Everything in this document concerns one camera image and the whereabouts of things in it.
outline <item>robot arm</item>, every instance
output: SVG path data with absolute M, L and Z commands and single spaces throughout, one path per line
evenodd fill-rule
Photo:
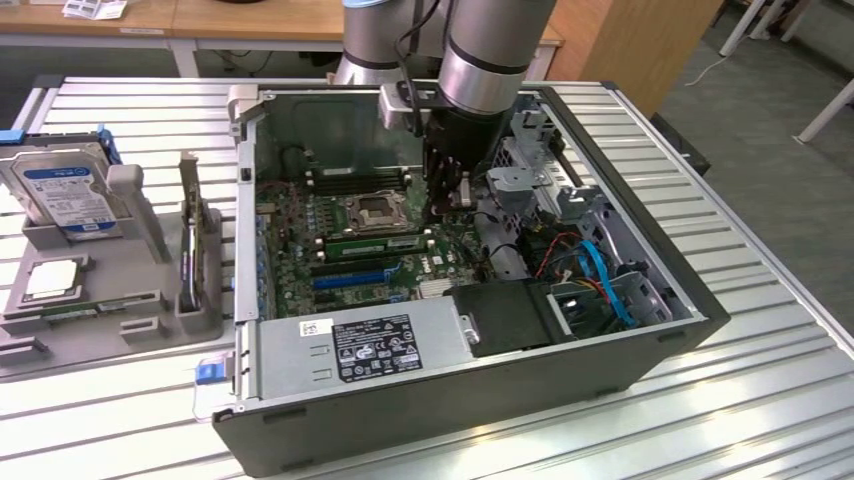
M 395 43 L 419 22 L 422 28 L 404 41 L 408 52 L 443 54 L 438 89 L 430 94 L 419 91 L 415 104 L 400 83 L 396 88 L 383 86 L 400 93 L 415 117 L 410 123 L 418 126 L 419 99 L 430 99 L 423 128 L 427 221 L 474 206 L 472 172 L 498 146 L 554 4 L 555 0 L 344 0 L 344 60 L 336 83 L 400 80 Z M 422 133 L 418 127 L 412 130 Z

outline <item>paper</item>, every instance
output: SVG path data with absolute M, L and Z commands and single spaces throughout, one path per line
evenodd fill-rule
M 63 7 L 63 15 L 67 18 L 85 18 L 89 20 L 113 20 L 121 18 L 128 2 L 101 0 L 68 0 Z

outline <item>wooden table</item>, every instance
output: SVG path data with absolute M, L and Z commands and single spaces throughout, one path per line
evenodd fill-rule
M 137 0 L 117 20 L 63 17 L 60 5 L 0 8 L 0 46 L 171 50 L 177 0 Z
M 267 0 L 231 4 L 215 0 L 137 0 L 120 20 L 63 17 L 61 7 L 0 9 L 0 45 L 93 48 L 164 48 L 181 77 L 199 77 L 197 50 L 340 52 L 344 7 L 340 0 Z M 546 78 L 563 44 L 547 28 L 528 69 Z

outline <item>motherboard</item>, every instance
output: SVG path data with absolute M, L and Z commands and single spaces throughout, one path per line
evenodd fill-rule
M 259 183 L 261 319 L 431 298 L 486 280 L 472 214 L 424 225 L 424 202 L 407 169 Z

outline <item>red cable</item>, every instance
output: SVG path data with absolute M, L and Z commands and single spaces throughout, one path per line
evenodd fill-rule
M 599 285 L 596 283 L 596 281 L 592 278 L 587 278 L 584 277 L 582 280 L 584 280 L 586 282 L 590 282 L 592 284 L 594 287 L 596 287 L 596 290 L 599 291 L 599 293 L 602 294 L 602 296 L 604 297 L 604 300 L 611 303 L 611 298 L 608 297 L 607 293 L 604 293 L 604 289 L 602 288 L 602 285 Z
M 534 275 L 535 278 L 539 278 L 539 276 L 543 274 L 543 269 L 546 268 L 546 264 L 548 263 L 548 257 L 551 256 L 551 252 L 555 249 L 558 240 L 560 240 L 560 238 L 566 237 L 568 234 L 570 234 L 568 232 L 563 232 L 555 235 L 555 238 L 552 238 L 551 244 L 548 245 L 548 250 L 546 250 L 546 256 L 543 257 L 543 262 L 539 264 L 539 268 L 536 269 L 536 275 Z

